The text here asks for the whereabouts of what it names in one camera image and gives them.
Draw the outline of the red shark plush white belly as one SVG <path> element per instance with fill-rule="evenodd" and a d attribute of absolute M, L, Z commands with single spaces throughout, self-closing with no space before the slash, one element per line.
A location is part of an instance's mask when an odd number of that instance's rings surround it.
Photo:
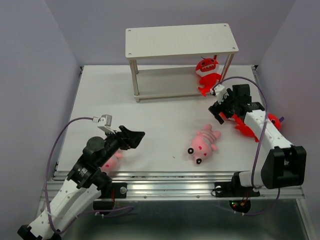
<path fill-rule="evenodd" d="M 202 57 L 202 60 L 195 67 L 195 73 L 200 77 L 198 90 L 204 97 L 221 80 L 221 75 L 218 73 L 220 65 L 217 57 L 217 55 L 208 58 Z"/>

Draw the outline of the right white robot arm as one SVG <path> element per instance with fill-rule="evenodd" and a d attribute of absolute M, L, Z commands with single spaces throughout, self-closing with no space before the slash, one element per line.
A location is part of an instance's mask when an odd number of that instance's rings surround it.
<path fill-rule="evenodd" d="M 269 119 L 266 107 L 252 101 L 250 86 L 236 84 L 226 88 L 221 84 L 210 90 L 216 102 L 209 107 L 211 114 L 223 124 L 225 119 L 238 117 L 258 139 L 257 149 L 263 149 L 266 157 L 260 169 L 256 169 L 255 157 L 251 171 L 236 172 L 230 182 L 231 192 L 242 195 L 248 187 L 278 189 L 300 186 L 304 183 L 307 152 L 303 146 L 295 146 L 287 140 Z"/>

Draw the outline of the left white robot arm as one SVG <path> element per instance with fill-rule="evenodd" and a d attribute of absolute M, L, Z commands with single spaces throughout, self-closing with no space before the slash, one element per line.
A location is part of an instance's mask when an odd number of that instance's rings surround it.
<path fill-rule="evenodd" d="M 101 167 L 118 150 L 136 149 L 144 136 L 143 131 L 131 131 L 121 125 L 119 131 L 107 130 L 105 138 L 90 138 L 55 197 L 17 234 L 23 240 L 59 240 L 78 214 L 94 200 L 111 193 L 112 179 Z"/>

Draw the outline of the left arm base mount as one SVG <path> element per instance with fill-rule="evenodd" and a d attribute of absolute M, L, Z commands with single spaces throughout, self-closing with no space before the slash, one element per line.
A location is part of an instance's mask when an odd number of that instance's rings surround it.
<path fill-rule="evenodd" d="M 113 181 L 108 186 L 104 188 L 101 195 L 93 201 L 92 209 L 97 211 L 97 215 L 111 215 L 116 209 L 120 208 L 117 206 L 117 199 L 125 199 L 127 197 L 128 183 L 126 181 Z"/>

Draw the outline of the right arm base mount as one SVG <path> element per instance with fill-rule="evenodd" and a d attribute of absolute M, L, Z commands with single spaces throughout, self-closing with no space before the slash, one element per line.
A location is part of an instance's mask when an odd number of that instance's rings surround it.
<path fill-rule="evenodd" d="M 211 195 L 217 198 L 230 198 L 229 206 L 236 213 L 248 214 L 251 209 L 251 197 L 259 197 L 259 190 L 252 186 L 242 186 L 239 173 L 233 174 L 230 181 L 219 181 L 214 183 Z"/>

